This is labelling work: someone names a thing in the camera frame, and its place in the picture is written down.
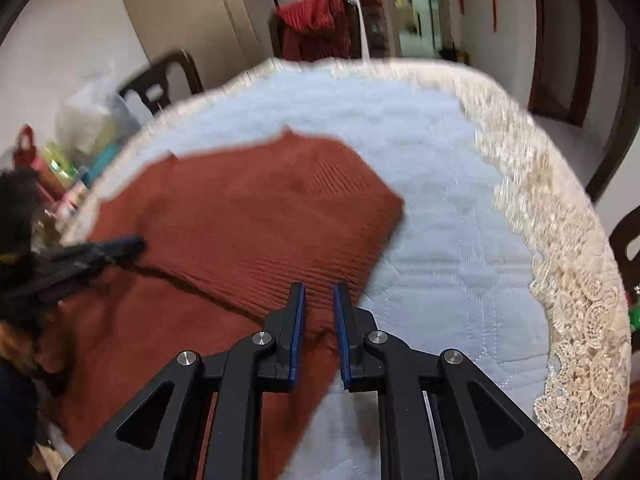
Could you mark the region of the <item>person's left hand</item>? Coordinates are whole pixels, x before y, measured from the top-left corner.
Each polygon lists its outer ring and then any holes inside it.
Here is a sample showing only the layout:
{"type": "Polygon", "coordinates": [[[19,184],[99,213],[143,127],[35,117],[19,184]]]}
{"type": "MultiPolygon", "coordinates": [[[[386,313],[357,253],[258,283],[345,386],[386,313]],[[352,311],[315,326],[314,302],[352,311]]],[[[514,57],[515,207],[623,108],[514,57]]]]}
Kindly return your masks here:
{"type": "Polygon", "coordinates": [[[1,356],[20,372],[44,370],[49,374],[62,372],[68,359],[68,340],[62,312],[47,312],[43,329],[36,338],[7,322],[1,323],[1,356]]]}

